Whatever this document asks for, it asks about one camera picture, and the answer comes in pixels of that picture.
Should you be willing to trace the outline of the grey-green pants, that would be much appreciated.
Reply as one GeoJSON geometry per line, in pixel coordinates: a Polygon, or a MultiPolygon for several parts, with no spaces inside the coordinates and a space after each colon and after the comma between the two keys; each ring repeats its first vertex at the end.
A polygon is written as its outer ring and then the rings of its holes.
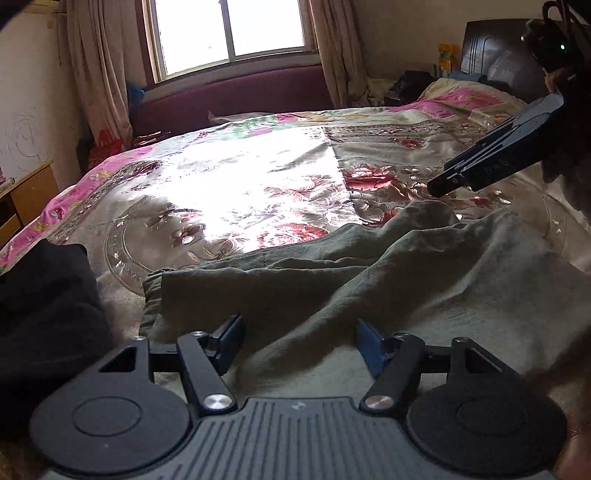
{"type": "Polygon", "coordinates": [[[462,222],[416,202],[380,228],[154,273],[144,292],[156,342],[245,319],[238,396],[362,395],[359,320],[432,344],[472,338],[544,391],[590,381],[590,278],[507,210],[462,222]]]}

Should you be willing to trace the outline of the dark wooden headboard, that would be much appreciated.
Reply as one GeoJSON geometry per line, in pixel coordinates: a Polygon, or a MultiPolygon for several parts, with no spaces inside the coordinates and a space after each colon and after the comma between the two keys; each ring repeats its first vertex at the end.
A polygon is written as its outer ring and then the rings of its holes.
{"type": "Polygon", "coordinates": [[[525,18],[468,22],[461,71],[485,77],[495,88],[527,103],[546,95],[544,71],[522,41],[526,22],[525,18]]]}

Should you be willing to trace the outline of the black folded garment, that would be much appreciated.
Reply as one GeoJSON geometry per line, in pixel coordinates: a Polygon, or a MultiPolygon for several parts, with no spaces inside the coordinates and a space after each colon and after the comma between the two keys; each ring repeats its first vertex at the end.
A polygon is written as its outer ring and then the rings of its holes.
{"type": "Polygon", "coordinates": [[[1,439],[113,346],[86,249],[37,243],[1,275],[1,439]]]}

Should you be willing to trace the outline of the black bag by headboard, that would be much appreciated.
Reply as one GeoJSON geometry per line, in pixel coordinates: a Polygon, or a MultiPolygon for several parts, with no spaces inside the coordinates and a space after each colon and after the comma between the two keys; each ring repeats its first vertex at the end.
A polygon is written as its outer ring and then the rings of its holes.
{"type": "Polygon", "coordinates": [[[435,81],[436,78],[428,72],[407,70],[385,94],[384,103],[393,107],[413,103],[435,81]]]}

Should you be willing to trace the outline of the right beige curtain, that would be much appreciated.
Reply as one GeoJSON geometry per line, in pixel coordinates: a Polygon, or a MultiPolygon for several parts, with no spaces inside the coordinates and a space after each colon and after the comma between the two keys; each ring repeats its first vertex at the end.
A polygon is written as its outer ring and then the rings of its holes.
{"type": "Polygon", "coordinates": [[[311,0],[325,83],[335,108],[369,105],[369,86],[355,14],[346,0],[311,0]]]}

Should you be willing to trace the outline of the beige curtain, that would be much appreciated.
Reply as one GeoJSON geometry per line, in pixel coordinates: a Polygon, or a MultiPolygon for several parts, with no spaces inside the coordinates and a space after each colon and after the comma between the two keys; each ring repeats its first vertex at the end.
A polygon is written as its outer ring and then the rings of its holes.
{"type": "Polygon", "coordinates": [[[369,105],[369,86],[355,14],[346,0],[311,0],[325,83],[335,108],[369,105]]]}
{"type": "Polygon", "coordinates": [[[124,35],[117,1],[68,1],[68,46],[76,86],[95,139],[102,131],[132,141],[125,79],[124,35]]]}

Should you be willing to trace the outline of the wooden side cabinet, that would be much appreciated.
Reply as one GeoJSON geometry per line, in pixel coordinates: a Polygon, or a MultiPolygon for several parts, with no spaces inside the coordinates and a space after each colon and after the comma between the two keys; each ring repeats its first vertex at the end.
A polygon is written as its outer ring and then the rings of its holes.
{"type": "Polygon", "coordinates": [[[59,193],[52,163],[48,162],[1,191],[0,245],[37,218],[59,193]]]}

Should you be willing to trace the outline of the floral satin bedspread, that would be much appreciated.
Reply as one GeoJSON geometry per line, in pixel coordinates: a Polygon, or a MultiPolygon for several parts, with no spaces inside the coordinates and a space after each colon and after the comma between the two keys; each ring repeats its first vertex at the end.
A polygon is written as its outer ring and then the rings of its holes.
{"type": "MultiPolygon", "coordinates": [[[[1,252],[1,275],[42,240],[83,246],[113,335],[114,346],[108,353],[139,338],[154,345],[178,339],[160,343],[141,331],[144,284],[154,273],[322,239],[349,224],[380,228],[416,202],[442,203],[462,222],[510,211],[556,255],[590,278],[590,210],[575,210],[559,179],[544,181],[542,161],[480,191],[462,187],[441,198],[428,192],[428,182],[443,172],[448,161],[515,116],[521,106],[518,99],[494,88],[442,79],[406,107],[266,115],[121,153],[57,194],[8,242],[1,252]]],[[[30,434],[32,416],[49,395],[33,411],[24,437],[1,439],[2,477],[586,479],[590,475],[590,381],[544,391],[475,341],[515,370],[535,393],[561,408],[567,434],[549,471],[528,477],[471,477],[431,462],[411,443],[401,421],[360,409],[375,382],[372,375],[358,397],[236,395],[229,376],[245,341],[222,377],[238,408],[200,419],[187,442],[154,469],[131,476],[58,472],[30,434]]],[[[363,361],[356,347],[356,328],[353,345],[363,361]]],[[[370,374],[365,361],[363,367],[370,374]]]]}

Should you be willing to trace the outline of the red plastic bag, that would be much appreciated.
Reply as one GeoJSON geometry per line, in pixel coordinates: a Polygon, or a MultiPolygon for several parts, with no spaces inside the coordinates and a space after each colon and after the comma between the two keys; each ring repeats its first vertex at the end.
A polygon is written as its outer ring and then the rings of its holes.
{"type": "Polygon", "coordinates": [[[92,170],[104,160],[117,155],[122,150],[123,142],[120,138],[114,137],[109,130],[101,130],[98,143],[89,152],[87,170],[92,170]]]}

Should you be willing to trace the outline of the maroon upholstered bench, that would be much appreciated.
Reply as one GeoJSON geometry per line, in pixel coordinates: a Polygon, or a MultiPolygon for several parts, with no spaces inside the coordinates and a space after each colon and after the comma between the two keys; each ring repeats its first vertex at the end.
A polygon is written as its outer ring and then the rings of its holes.
{"type": "Polygon", "coordinates": [[[276,114],[332,107],[322,67],[298,66],[190,86],[146,100],[132,110],[130,122],[136,137],[156,132],[180,135],[209,127],[211,115],[276,114]]]}

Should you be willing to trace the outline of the blue bag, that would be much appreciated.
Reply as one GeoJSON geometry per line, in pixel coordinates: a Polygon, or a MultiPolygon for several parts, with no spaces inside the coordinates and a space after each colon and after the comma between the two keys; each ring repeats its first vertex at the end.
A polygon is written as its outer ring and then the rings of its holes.
{"type": "Polygon", "coordinates": [[[137,108],[142,104],[145,96],[145,91],[132,82],[126,83],[126,91],[128,100],[128,110],[132,111],[133,109],[137,108]]]}

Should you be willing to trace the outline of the window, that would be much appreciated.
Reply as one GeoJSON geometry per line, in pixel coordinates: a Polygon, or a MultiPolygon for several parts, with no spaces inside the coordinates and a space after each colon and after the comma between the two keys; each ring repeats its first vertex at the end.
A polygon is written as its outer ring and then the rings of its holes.
{"type": "Polygon", "coordinates": [[[150,83],[318,50],[308,1],[138,1],[150,83]]]}

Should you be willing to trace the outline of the left beige curtain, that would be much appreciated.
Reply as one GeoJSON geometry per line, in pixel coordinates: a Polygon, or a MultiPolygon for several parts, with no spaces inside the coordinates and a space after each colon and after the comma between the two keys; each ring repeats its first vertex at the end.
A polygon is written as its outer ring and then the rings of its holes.
{"type": "Polygon", "coordinates": [[[102,131],[132,141],[125,79],[124,35],[117,1],[68,1],[68,46],[76,86],[95,139],[102,131]]]}

